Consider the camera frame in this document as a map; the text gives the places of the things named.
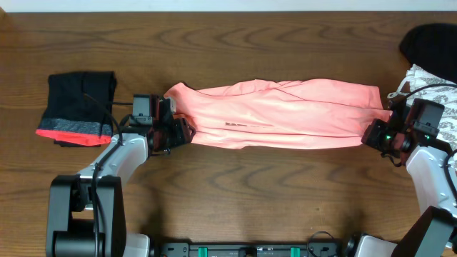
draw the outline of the white patterned cloth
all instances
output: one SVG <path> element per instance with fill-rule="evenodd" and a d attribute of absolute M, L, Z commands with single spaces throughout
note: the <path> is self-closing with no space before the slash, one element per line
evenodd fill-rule
<path fill-rule="evenodd" d="M 388 98 L 393 98 L 396 95 L 401 94 L 401 89 L 406 82 L 409 82 L 410 91 L 414 91 L 431 84 L 455 84 L 445 79 L 438 78 L 437 76 L 428 73 L 421 67 L 414 64 L 413 67 L 411 67 L 411 69 L 406 72 L 406 78 L 400 83 L 397 92 L 389 94 Z M 431 100 L 444 105 L 444 113 L 441 117 L 440 124 L 438 125 L 440 133 L 437 138 L 450 143 L 453 150 L 456 149 L 457 89 L 449 86 L 437 86 L 429 89 L 424 89 L 408 97 L 407 104 L 410 106 L 416 98 Z"/>

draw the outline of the white wall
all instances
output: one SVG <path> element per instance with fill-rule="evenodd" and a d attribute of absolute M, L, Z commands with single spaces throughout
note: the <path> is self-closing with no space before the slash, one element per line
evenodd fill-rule
<path fill-rule="evenodd" d="M 457 11 L 457 0 L 0 0 L 0 6 L 6 12 Z"/>

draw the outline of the red trim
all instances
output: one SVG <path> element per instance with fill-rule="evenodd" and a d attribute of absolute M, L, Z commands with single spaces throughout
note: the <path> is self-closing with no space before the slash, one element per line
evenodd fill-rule
<path fill-rule="evenodd" d="M 69 143 L 77 143 L 82 146 L 98 146 L 104 143 L 110 143 L 111 137 L 110 136 L 98 136 L 98 135 L 90 135 L 84 133 L 74 133 L 74 132 L 66 132 L 66 131 L 52 131 L 46 129 L 37 129 L 35 134 L 39 136 L 54 138 L 57 141 L 64 141 Z"/>

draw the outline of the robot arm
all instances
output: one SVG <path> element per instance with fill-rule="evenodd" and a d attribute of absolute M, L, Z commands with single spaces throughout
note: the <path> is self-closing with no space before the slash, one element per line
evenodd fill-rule
<path fill-rule="evenodd" d="M 154 152 L 190 143 L 195 130 L 185 119 L 173 118 L 174 102 L 158 96 L 134 96 L 130 126 L 121 128 L 110 145 L 75 176 L 57 176 L 50 189 L 46 256 L 95 256 L 94 222 L 72 217 L 72 212 L 93 210 L 92 178 L 97 165 L 99 256 L 154 256 L 148 236 L 126 232 L 124 187 L 136 168 Z"/>
<path fill-rule="evenodd" d="M 436 139 L 443 110 L 440 104 L 416 99 L 411 109 L 397 106 L 387 123 L 375 120 L 366 130 L 364 144 L 392 162 L 392 156 L 400 158 L 399 163 L 394 163 L 396 166 L 406 166 L 422 216 L 398 244 L 362 235 L 358 245 L 348 251 L 350 256 L 441 256 L 445 246 L 452 248 L 456 244 L 457 177 L 451 165 L 453 152 L 448 143 Z"/>

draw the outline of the wrinkled fabric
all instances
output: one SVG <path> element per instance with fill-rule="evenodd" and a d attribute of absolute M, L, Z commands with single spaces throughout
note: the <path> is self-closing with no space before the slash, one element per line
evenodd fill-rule
<path fill-rule="evenodd" d="M 222 148 L 357 146 L 373 119 L 391 115 L 377 87 L 328 79 L 253 80 L 199 91 L 179 83 L 165 97 L 197 130 L 192 143 Z"/>

